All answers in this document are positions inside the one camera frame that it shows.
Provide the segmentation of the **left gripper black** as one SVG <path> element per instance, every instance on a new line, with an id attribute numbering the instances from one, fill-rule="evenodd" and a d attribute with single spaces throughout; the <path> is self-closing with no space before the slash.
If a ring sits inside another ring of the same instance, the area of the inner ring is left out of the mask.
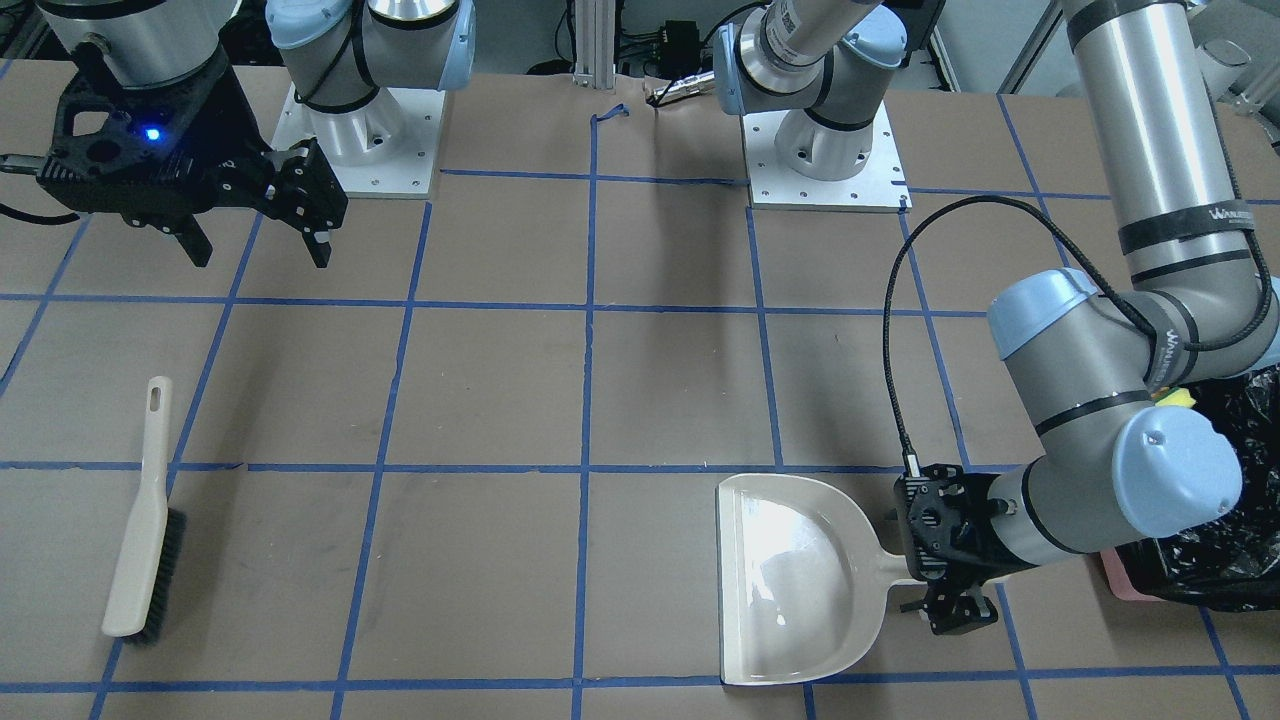
<path id="1" fill-rule="evenodd" d="M 925 593 L 900 605 L 923 618 L 933 635 L 964 635 L 998 621 L 998 610 L 980 584 L 1032 568 L 997 536 L 992 521 L 1014 506 L 991 498 L 997 474 L 969 473 L 934 464 L 893 483 L 904 557 Z"/>

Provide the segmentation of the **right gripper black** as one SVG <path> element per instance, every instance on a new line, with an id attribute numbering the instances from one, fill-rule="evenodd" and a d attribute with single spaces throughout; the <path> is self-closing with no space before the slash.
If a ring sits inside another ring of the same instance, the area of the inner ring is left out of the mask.
<path id="1" fill-rule="evenodd" d="M 77 72 L 36 174 L 46 193 L 73 211 L 148 222 L 197 268 L 212 243 L 195 215 L 251 208 L 297 231 L 315 266 L 329 265 L 348 196 L 316 138 L 270 151 L 223 46 L 147 88 L 115 79 L 99 45 L 78 45 L 72 58 Z"/>

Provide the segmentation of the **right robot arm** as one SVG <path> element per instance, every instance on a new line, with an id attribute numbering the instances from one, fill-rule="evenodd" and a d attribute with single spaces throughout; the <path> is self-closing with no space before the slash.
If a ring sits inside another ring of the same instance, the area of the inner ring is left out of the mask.
<path id="1" fill-rule="evenodd" d="M 328 265 L 343 168 L 412 158 L 397 91 L 463 88 L 471 1 L 40 1 L 76 73 L 41 156 L 4 156 L 67 209 L 212 255 L 198 217 L 247 208 Z"/>

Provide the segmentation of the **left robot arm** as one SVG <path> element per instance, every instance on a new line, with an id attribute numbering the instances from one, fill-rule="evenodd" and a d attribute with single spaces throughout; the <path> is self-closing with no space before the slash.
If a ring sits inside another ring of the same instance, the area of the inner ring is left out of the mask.
<path id="1" fill-rule="evenodd" d="M 915 605 L 937 635 L 997 620 L 983 584 L 1030 568 L 1212 523 L 1238 503 L 1230 442 L 1156 395 L 1277 361 L 1277 278 L 1256 238 L 1183 1 L 1065 1 L 1132 290 L 1110 284 L 1036 206 L 978 195 L 932 213 L 890 269 L 946 214 L 997 204 L 1029 214 L 1075 258 L 1005 290 L 987 320 L 1043 447 L 1001 475 L 922 466 L 882 368 L 904 473 L 895 495 Z"/>

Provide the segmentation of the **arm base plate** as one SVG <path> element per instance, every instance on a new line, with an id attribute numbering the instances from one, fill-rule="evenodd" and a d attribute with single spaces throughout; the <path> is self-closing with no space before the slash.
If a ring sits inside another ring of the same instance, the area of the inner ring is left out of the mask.
<path id="1" fill-rule="evenodd" d="M 899 213 L 913 208 L 887 105 L 845 132 L 805 111 L 741 118 L 751 205 L 785 211 Z"/>
<path id="2" fill-rule="evenodd" d="M 351 199 L 426 200 L 449 100 L 451 94 L 438 90 L 381 88 L 364 108 L 329 114 L 288 92 L 271 146 L 285 150 L 317 140 Z"/>

